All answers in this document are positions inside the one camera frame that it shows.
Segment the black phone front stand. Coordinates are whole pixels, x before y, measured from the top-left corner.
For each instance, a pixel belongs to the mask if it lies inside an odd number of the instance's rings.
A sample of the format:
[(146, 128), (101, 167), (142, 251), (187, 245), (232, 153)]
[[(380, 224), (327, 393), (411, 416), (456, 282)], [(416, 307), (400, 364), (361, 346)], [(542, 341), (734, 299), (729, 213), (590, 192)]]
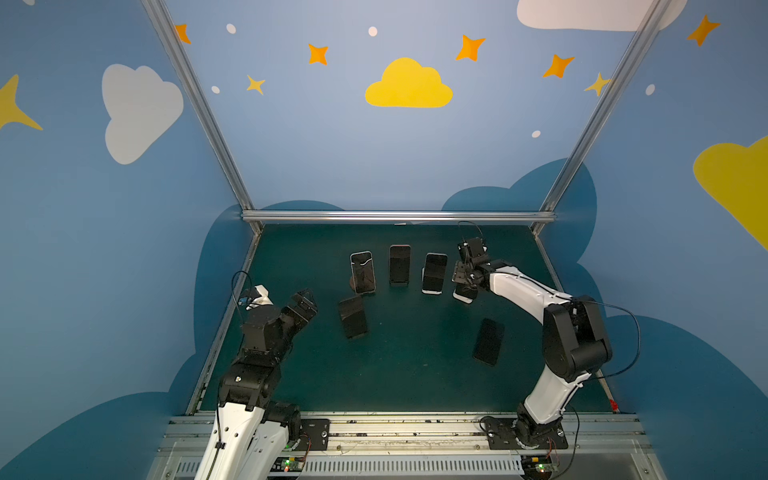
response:
[(504, 334), (505, 326), (503, 324), (488, 318), (483, 319), (475, 341), (472, 357), (483, 364), (495, 366), (498, 363)]

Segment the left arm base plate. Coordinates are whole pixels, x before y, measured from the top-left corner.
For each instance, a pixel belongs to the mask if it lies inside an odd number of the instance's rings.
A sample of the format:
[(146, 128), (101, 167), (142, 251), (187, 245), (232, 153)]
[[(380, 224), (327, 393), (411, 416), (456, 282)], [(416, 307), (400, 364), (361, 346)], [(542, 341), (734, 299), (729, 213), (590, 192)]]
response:
[(296, 452), (308, 450), (326, 451), (330, 437), (330, 420), (327, 418), (306, 418), (301, 420), (299, 437), (292, 449)]

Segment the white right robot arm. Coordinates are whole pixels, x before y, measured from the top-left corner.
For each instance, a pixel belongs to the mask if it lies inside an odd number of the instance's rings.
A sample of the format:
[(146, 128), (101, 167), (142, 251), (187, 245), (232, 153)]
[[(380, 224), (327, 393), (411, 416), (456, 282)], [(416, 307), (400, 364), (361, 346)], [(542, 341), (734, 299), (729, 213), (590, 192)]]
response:
[(504, 298), (542, 325), (545, 367), (518, 408), (517, 424), (530, 431), (554, 427), (576, 390), (613, 357), (597, 302), (554, 290), (503, 260), (493, 260), (480, 237), (462, 241), (458, 251), (455, 283)]

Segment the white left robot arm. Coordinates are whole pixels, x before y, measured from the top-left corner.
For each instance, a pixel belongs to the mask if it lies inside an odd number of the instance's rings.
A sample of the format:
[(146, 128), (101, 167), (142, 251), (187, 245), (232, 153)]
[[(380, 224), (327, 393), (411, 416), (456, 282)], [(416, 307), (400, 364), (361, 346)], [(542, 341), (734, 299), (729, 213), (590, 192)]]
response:
[(309, 289), (278, 307), (258, 285), (245, 308), (238, 355), (221, 377), (212, 433), (197, 479), (265, 479), (285, 447), (301, 436), (299, 408), (272, 400), (293, 340), (316, 316)]

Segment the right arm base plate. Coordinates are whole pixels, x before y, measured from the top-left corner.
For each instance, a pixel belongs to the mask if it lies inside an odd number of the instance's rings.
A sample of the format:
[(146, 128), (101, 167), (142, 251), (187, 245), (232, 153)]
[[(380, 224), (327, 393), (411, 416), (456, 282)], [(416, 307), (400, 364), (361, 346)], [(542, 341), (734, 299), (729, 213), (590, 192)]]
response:
[(491, 450), (567, 449), (568, 441), (560, 420), (537, 424), (523, 417), (484, 416), (478, 421)]

